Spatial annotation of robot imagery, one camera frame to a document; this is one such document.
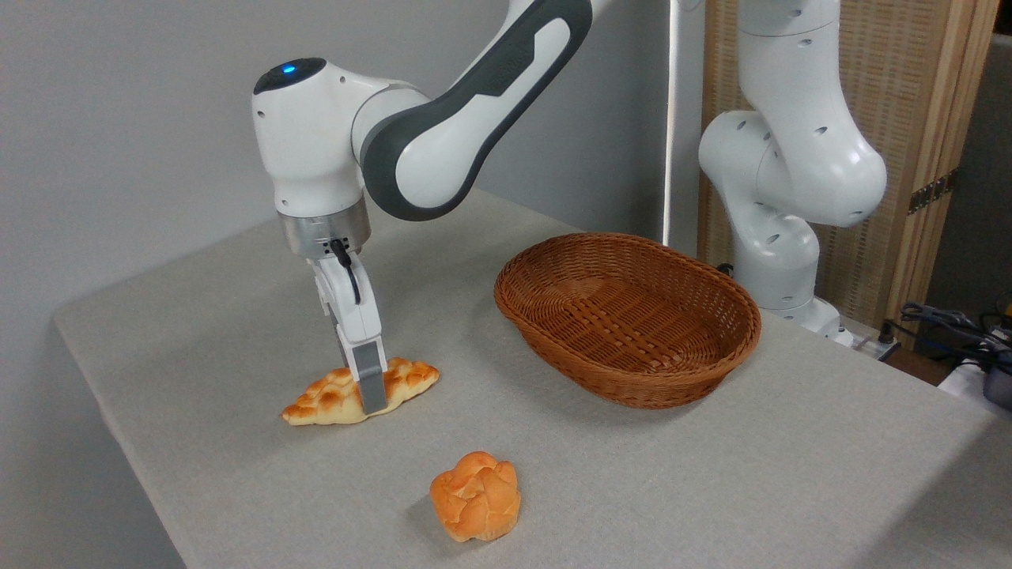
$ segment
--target table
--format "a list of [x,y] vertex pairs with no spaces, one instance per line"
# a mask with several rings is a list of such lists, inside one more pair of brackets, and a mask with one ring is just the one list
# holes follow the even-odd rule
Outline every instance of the table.
[[[192,568],[1012,567],[1012,425],[764,315],[707,398],[608,403],[531,352],[492,287],[575,231],[476,191],[426,224],[370,205],[388,355],[442,378],[390,415],[291,427],[339,363],[276,223],[61,309],[57,325]],[[510,535],[456,544],[429,482],[512,461]]]

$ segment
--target gray wall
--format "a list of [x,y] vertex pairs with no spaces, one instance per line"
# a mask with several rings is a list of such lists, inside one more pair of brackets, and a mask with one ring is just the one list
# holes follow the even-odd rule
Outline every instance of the gray wall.
[[981,79],[928,304],[976,318],[1012,303],[1012,36],[995,35]]
[[[52,315],[274,217],[248,116],[256,78],[319,55],[437,94],[505,7],[0,3],[0,567],[180,565]],[[656,236],[666,8],[615,2],[479,185],[585,229]],[[676,244],[693,251],[685,195]]]

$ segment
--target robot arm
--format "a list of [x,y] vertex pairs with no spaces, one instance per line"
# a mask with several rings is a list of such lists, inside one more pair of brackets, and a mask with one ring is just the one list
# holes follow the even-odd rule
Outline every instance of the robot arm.
[[468,194],[492,147],[566,65],[610,0],[510,0],[506,22],[446,93],[320,58],[279,65],[253,91],[264,167],[291,250],[317,290],[366,412],[386,408],[378,311],[357,252],[363,184],[388,213],[423,221]]
[[735,279],[756,303],[847,343],[815,297],[819,242],[807,222],[850,227],[886,190],[886,164],[847,108],[839,0],[741,0],[739,82],[756,111],[718,116],[699,163],[732,226]]

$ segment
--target brown woven basket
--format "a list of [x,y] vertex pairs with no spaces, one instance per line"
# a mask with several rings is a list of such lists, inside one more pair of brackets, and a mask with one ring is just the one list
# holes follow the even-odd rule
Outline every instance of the brown woven basket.
[[496,305],[591,393],[664,409],[700,399],[759,341],[759,309],[716,269],[642,237],[578,233],[523,251]]

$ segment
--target woven rattan panel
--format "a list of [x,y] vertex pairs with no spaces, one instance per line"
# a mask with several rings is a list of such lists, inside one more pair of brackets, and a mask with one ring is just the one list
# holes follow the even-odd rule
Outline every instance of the woven rattan panel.
[[[907,227],[907,211],[914,191],[956,166],[983,66],[967,46],[985,39],[974,44],[967,38],[981,35],[981,22],[986,23],[989,10],[993,21],[996,7],[996,0],[842,2],[844,94],[889,172],[886,197],[864,223],[848,229],[814,226],[822,246],[816,293],[851,318],[880,323],[890,310],[890,292],[899,287],[898,259],[904,254],[911,263],[927,264],[928,274],[921,274],[924,266],[902,270],[930,277],[934,249],[920,247],[913,256],[902,251],[917,248],[924,237]],[[707,3],[705,123],[727,110],[750,108],[738,87],[737,10],[735,0]],[[702,185],[699,257],[710,264],[730,262],[724,207],[705,178]],[[940,234],[941,224],[932,229]],[[931,237],[927,241],[937,244]]]

